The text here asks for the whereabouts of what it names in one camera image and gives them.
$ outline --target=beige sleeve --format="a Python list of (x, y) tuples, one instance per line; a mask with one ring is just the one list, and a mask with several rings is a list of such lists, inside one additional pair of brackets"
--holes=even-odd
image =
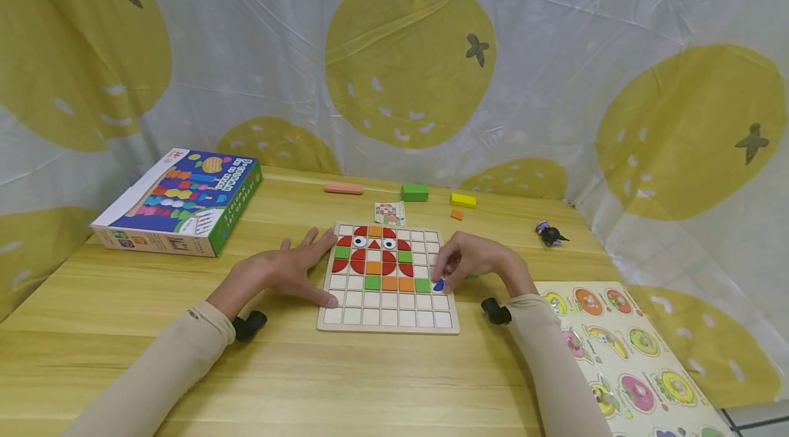
[(567, 349), (560, 321), (539, 295), (508, 305), (510, 332), (529, 365), (546, 437), (611, 437), (580, 366)]
[(62, 435), (154, 435), (175, 403), (206, 375), (234, 338), (233, 324), (211, 303), (188, 309)]

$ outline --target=toy box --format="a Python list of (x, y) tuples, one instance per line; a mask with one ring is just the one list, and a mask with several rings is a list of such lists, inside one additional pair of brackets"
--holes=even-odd
[(175, 148), (90, 227), (108, 249), (217, 257), (261, 178), (256, 158)]

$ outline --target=wooden table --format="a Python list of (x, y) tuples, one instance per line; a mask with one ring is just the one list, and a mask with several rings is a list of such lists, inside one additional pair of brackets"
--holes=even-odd
[[(0, 325), (0, 436), (53, 436), (118, 377), (229, 268), (284, 236), (337, 220), (372, 222), (374, 202), (399, 200), (399, 184), (264, 169), (219, 259), (104, 249), (91, 238)], [(363, 184), (363, 195), (322, 192), (327, 181)], [(458, 222), (449, 190), (407, 203), (409, 225), (500, 240), (536, 281), (619, 281), (609, 257), (570, 205), (482, 194)], [(544, 249), (534, 225), (549, 219), (572, 241)], [(325, 260), (312, 281), (323, 284)], [(173, 409), (158, 436), (539, 436), (529, 373), (508, 333), (479, 302), (507, 296), (497, 277), (457, 291), (459, 336), (323, 333), (317, 307), (266, 292), (270, 321), (234, 344)]]

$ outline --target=wooden puzzle board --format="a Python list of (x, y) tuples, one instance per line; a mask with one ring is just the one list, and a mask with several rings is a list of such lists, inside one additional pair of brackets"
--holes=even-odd
[(318, 312), (318, 330), (458, 334), (455, 295), (436, 292), (430, 273), (443, 240), (437, 229), (334, 225), (323, 290), (339, 307)]
[(536, 285), (614, 437), (732, 436), (621, 283)]

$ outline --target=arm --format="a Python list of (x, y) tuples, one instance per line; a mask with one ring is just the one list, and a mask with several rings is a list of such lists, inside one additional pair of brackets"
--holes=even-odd
[(230, 343), (235, 329), (201, 302), (165, 327), (145, 353), (63, 432), (64, 437), (152, 436), (181, 396)]
[(286, 238), (279, 251), (261, 252), (233, 266), (207, 300), (165, 327), (145, 353), (66, 428), (63, 437), (152, 436), (175, 403), (233, 343), (236, 333), (230, 319), (265, 288), (276, 286), (324, 307), (336, 307), (337, 298), (307, 280), (307, 270), (334, 245), (332, 230), (313, 243), (317, 233), (311, 229), (295, 249)]
[(559, 318), (540, 296), (526, 263), (498, 242), (457, 232), (439, 250), (433, 281), (453, 290), (468, 275), (495, 272), (510, 293), (510, 333), (534, 379), (545, 437), (611, 437), (592, 389), (564, 342)]

